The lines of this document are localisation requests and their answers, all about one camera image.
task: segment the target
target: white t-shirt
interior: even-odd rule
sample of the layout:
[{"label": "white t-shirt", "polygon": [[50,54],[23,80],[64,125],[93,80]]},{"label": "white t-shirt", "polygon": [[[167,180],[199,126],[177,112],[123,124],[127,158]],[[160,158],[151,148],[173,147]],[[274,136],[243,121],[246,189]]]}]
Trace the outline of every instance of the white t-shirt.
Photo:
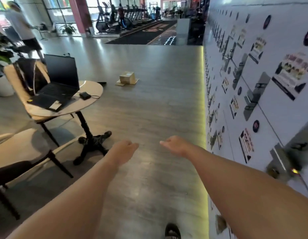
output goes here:
[{"label": "white t-shirt", "polygon": [[25,25],[28,22],[25,20],[22,12],[16,12],[10,9],[5,13],[5,17],[11,22],[12,27],[22,40],[30,40],[35,38],[32,30]]}]

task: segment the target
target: hand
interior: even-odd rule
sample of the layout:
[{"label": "hand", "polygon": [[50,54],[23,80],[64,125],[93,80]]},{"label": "hand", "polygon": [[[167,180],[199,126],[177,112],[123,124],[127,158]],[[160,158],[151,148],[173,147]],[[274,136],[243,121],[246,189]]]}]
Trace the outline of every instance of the hand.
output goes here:
[{"label": "hand", "polygon": [[117,142],[108,151],[106,157],[109,161],[119,167],[132,158],[134,152],[138,149],[138,146],[138,143],[132,143],[128,140]]},{"label": "hand", "polygon": [[188,150],[192,145],[190,142],[179,136],[171,136],[166,141],[160,141],[159,143],[170,150],[172,154],[180,157],[187,157]]}]

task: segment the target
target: wooden tabletop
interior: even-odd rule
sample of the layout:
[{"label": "wooden tabletop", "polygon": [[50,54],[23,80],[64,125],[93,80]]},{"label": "wooden tabletop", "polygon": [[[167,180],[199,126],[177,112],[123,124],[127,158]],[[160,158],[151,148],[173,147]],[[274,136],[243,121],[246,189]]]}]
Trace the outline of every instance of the wooden tabletop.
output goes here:
[{"label": "wooden tabletop", "polygon": [[[88,81],[88,80],[80,80],[80,90],[78,92],[87,92],[91,96],[101,96],[103,93],[103,87],[94,81]],[[50,110],[46,110],[44,108],[34,106],[31,104],[26,104],[27,111],[33,115],[33,116],[39,116],[39,117],[59,117],[63,115],[67,115],[70,113],[78,112],[94,102],[96,102],[97,99],[91,97],[87,100],[82,100],[80,98],[80,94],[76,93],[71,101],[65,105],[64,108],[62,108],[58,112],[53,112]]]}]

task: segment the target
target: black shoe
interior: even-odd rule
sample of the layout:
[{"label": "black shoe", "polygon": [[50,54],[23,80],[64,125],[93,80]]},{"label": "black shoe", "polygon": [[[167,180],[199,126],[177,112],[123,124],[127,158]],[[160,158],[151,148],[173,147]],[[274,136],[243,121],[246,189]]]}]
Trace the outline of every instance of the black shoe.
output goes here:
[{"label": "black shoe", "polygon": [[168,223],[165,228],[165,239],[181,239],[180,230],[174,223]]}]

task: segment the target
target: laptop screen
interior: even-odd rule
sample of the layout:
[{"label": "laptop screen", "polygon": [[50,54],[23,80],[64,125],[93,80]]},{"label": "laptop screen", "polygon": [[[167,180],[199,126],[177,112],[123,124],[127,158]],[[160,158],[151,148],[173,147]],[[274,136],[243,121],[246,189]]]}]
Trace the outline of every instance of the laptop screen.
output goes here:
[{"label": "laptop screen", "polygon": [[51,82],[79,88],[79,78],[74,58],[45,54],[44,59]]}]

